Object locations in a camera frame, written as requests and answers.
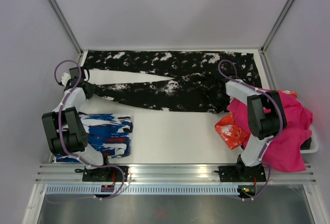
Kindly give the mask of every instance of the black and white fabric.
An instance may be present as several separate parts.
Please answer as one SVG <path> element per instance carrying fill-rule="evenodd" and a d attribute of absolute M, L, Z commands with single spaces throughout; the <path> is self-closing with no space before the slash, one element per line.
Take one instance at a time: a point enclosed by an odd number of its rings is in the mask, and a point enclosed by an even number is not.
<path fill-rule="evenodd" d="M 229 105 L 226 80 L 218 72 L 222 59 L 235 64 L 244 82 L 261 87 L 253 54 L 228 51 L 88 51 L 84 67 L 173 78 L 97 85 L 95 94 L 100 97 L 153 110 L 219 113 Z M 222 70 L 235 75 L 229 64 L 223 65 Z"/>

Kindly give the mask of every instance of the blue and white cloth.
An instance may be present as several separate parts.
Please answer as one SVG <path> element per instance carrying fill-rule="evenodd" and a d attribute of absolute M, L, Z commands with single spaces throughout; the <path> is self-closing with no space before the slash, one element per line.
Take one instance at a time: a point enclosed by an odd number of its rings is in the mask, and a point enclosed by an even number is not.
<path fill-rule="evenodd" d="M 109 158 L 130 155 L 133 123 L 127 114 L 79 114 L 88 143 Z M 70 156 L 56 155 L 56 162 L 78 162 Z"/>

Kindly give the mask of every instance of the white wall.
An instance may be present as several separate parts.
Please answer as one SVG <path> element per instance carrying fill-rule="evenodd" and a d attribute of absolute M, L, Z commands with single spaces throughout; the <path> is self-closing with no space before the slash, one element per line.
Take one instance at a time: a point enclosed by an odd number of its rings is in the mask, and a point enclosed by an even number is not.
<path fill-rule="evenodd" d="M 314 113 L 320 150 L 311 162 L 330 213 L 330 0 L 296 0 L 269 47 L 276 83 Z"/>
<path fill-rule="evenodd" d="M 84 49 L 261 47 L 286 0 L 57 0 Z"/>
<path fill-rule="evenodd" d="M 76 59 L 46 0 L 0 0 L 0 222 L 21 223 L 41 162 L 41 116 L 62 97 L 53 70 Z"/>

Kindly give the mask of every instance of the pink cloth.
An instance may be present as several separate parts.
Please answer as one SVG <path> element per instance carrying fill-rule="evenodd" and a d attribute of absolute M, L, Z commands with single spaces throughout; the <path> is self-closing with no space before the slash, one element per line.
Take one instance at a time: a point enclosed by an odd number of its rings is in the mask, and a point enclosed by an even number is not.
<path fill-rule="evenodd" d="M 311 137 L 312 131 L 308 128 L 313 122 L 313 114 L 294 97 L 282 92 L 279 92 L 279 95 L 287 119 L 287 128 L 271 142 L 262 160 L 278 171 L 304 171 L 306 167 L 300 153 L 300 145 Z M 234 114 L 235 123 L 251 134 L 247 106 L 234 99 L 227 109 Z M 249 138 L 250 136 L 246 138 L 244 148 Z"/>

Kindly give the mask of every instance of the folded cloth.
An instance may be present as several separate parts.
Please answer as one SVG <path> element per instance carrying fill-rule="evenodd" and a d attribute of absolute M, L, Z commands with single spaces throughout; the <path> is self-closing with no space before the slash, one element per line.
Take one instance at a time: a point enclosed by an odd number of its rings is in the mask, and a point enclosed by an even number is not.
<path fill-rule="evenodd" d="M 278 92 L 287 119 L 287 128 L 271 142 L 262 160 L 270 163 L 272 168 L 278 171 L 304 171 L 306 167 L 300 153 L 300 146 L 311 137 L 312 131 L 308 128 L 313 121 L 313 114 L 303 107 L 294 95 L 284 91 Z M 234 114 L 235 123 L 251 134 L 247 106 L 239 100 L 233 99 L 227 109 Z M 244 148 L 249 138 L 248 136 L 245 139 Z"/>
<path fill-rule="evenodd" d="M 79 114 L 88 143 L 110 158 L 130 155 L 133 123 L 127 114 Z M 56 155 L 56 162 L 78 162 L 71 156 Z"/>
<path fill-rule="evenodd" d="M 246 138 L 250 136 L 236 125 L 233 113 L 224 116 L 214 128 L 230 149 L 243 145 Z"/>

